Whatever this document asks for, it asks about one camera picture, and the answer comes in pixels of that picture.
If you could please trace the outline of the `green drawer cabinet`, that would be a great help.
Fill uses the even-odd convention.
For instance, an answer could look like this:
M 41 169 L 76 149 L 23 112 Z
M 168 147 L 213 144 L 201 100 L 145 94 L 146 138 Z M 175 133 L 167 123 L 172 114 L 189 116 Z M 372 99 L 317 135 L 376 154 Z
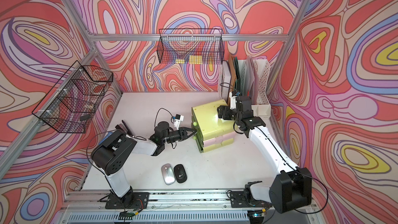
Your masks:
M 194 112 L 198 118 L 203 133 L 203 138 L 197 138 L 196 141 L 201 153 L 234 143 L 236 133 L 233 130 L 233 121 L 218 118 L 217 108 L 221 105 L 227 105 L 226 101 L 221 99 L 191 108 L 191 112 Z

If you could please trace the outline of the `black computer mouse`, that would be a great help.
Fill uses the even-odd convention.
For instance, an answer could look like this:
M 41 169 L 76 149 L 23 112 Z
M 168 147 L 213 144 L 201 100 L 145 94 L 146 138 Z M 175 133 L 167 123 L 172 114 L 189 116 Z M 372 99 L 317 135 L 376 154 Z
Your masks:
M 178 183 L 182 184 L 187 180 L 187 173 L 182 164 L 178 164 L 174 167 L 175 179 Z

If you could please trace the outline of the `silver computer mouse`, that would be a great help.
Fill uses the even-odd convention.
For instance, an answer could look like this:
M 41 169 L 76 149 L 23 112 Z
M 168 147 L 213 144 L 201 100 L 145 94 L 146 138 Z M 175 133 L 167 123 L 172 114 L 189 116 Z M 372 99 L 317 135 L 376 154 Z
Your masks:
M 173 184 L 176 179 L 171 164 L 167 163 L 161 167 L 161 173 L 166 185 Z

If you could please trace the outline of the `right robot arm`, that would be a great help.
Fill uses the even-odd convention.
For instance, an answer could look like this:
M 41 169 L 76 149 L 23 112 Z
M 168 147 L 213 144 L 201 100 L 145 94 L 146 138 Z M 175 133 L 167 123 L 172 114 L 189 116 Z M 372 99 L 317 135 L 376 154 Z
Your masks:
M 273 182 L 248 182 L 244 188 L 248 205 L 260 201 L 270 203 L 282 214 L 312 203 L 312 174 L 307 168 L 299 167 L 272 138 L 265 122 L 255 116 L 252 100 L 248 96 L 236 96 L 233 106 L 217 107 L 219 119 L 232 120 L 239 134 L 251 140 L 272 168 Z

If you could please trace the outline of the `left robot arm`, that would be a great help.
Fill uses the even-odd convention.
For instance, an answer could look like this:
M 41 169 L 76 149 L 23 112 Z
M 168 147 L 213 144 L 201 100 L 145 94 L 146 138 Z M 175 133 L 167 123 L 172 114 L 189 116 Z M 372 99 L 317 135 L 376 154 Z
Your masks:
M 110 185 L 107 197 L 107 209 L 146 208 L 144 196 L 133 192 L 127 181 L 123 166 L 130 154 L 158 156 L 166 144 L 185 141 L 197 133 L 196 129 L 179 127 L 173 129 L 168 122 L 162 121 L 154 128 L 154 134 L 142 140 L 123 130 L 117 129 L 103 140 L 92 152 L 90 158 L 98 170 L 105 176 Z

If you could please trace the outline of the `green drawer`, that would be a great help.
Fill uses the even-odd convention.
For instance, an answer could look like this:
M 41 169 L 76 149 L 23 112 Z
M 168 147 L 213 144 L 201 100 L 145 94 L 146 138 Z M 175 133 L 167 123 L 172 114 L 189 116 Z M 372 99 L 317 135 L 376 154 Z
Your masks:
M 197 131 L 196 136 L 197 136 L 198 139 L 202 139 L 203 138 L 203 133 L 202 133 L 202 129 L 200 127 L 198 118 L 197 118 L 197 116 L 195 115 L 194 112 L 192 112 L 191 114 L 192 114 L 192 126 Z

